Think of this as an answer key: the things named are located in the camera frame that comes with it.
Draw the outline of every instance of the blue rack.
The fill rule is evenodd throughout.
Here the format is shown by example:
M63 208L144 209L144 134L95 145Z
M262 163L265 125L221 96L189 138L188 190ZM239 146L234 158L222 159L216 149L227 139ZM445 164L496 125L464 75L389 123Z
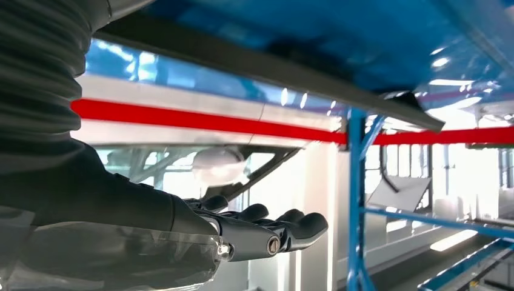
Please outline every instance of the blue rack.
M363 189L363 164L367 149L373 144L384 123L384 117L375 118L368 133L362 134L366 112L351 108L349 112L348 145L350 150L350 201L349 201L349 246L348 246L348 291L375 291L364 263L365 215L383 215L398 219L434 224L453 229L470 229L487 236L514 239L514 232L496 227L488 227L474 222L447 221L415 213L388 212L383 209L370 209L365 206Z

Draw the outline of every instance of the robotic hand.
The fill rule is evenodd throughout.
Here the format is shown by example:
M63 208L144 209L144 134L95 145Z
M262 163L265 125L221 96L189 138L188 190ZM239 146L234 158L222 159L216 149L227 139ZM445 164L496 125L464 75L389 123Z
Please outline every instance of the robotic hand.
M206 201L188 199L186 203L230 244L230 261L269 258L277 253L303 250L328 229L327 221L319 213L305 215L291 209L272 220L266 219L269 213L262 204L251 205L241 212L220 213L228 205L221 196Z

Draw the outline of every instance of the ceiling light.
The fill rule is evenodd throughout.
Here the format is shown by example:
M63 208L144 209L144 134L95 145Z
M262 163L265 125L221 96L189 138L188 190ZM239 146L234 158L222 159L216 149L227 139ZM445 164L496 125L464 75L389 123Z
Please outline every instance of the ceiling light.
M433 52L430 53L430 55L433 56L435 54L438 54L438 53L442 52L442 50L444 50L444 47L441 47L441 48L438 48L438 49L434 50Z
M442 67L446 64L448 64L450 60L448 58L440 58L440 59L436 59L433 63L432 63L432 67Z
M282 94L280 96L280 104L282 104L282 106L286 105L287 104L287 98L288 98L288 93L287 93L287 88L284 88L282 90Z
M473 83L474 81L470 80L448 80L448 79L435 79L429 82L430 85L437 86L467 86Z
M302 96L302 101L300 101L300 108L303 109L305 107L305 103L307 102L307 94L304 93L304 96Z
M477 233L478 232L475 230L463 230L462 232L458 232L454 235L448 236L447 238L443 238L442 240L433 243L430 248L438 252L443 252L467 239L474 237Z

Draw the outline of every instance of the windshield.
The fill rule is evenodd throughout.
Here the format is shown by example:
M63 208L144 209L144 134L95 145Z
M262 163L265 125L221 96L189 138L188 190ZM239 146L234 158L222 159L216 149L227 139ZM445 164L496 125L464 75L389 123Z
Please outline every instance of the windshield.
M195 155L210 145L97 145L93 146L105 169L128 177L132 182L144 183L155 189L179 196L182 199L200 199L217 193L228 200L262 179L295 149L254 145L228 145L241 152L245 160L244 174L248 179L222 187L200 185L192 172Z

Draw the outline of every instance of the glass window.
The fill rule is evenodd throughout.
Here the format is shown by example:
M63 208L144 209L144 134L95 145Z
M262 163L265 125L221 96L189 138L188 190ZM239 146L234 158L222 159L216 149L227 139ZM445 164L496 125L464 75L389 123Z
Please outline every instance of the glass window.
M366 153L366 169L380 169L380 146L372 145Z
M387 155L387 174L392 176L398 175L398 146L388 145L385 152Z
M422 155L422 146L419 144L413 144L410 147L411 152L411 169L410 176L419 178L423 175L424 157Z
M364 191L366 194L373 193L376 186L380 183L380 180L382 180L380 170L366 170L366 177L364 180Z
M200 150L210 146L176 146L176 145L99 145L97 153L106 170L128 177L132 182L144 183L181 197L201 198L207 187L202 186L192 173L192 163ZM277 153L286 155L293 149L263 147L252 145L234 145L243 156L246 156L245 175L250 175L270 162L275 162ZM248 183L243 178L241 183ZM239 195L229 202L230 210L242 210L248 204L248 197Z
M410 146L401 144L398 149L398 176L410 176Z

